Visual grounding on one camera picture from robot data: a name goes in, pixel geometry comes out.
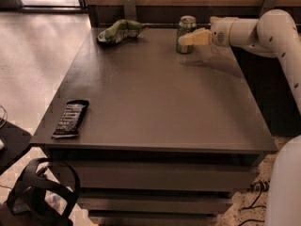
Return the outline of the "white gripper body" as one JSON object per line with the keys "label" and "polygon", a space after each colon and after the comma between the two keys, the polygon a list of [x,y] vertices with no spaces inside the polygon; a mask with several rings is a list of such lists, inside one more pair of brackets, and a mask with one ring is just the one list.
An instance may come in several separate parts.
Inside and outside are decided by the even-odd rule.
{"label": "white gripper body", "polygon": [[215,17],[210,18],[213,43],[217,46],[230,47],[230,31],[237,17]]}

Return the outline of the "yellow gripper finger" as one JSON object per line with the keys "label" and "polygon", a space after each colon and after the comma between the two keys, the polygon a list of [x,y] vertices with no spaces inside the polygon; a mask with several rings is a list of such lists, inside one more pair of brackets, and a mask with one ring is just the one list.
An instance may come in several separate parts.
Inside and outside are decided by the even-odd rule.
{"label": "yellow gripper finger", "polygon": [[207,45],[212,42],[212,32],[205,28],[200,28],[194,32],[180,36],[178,42],[182,46]]}

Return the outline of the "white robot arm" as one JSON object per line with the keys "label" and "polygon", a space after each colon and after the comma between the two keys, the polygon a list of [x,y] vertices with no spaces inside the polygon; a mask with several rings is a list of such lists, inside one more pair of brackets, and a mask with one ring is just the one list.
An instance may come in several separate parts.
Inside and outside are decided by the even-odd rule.
{"label": "white robot arm", "polygon": [[[258,19],[213,17],[210,28],[200,28],[179,38],[181,45],[209,43],[276,58],[301,112],[301,40],[288,12],[272,9]],[[264,226],[301,226],[301,136],[288,141],[277,154]]]}

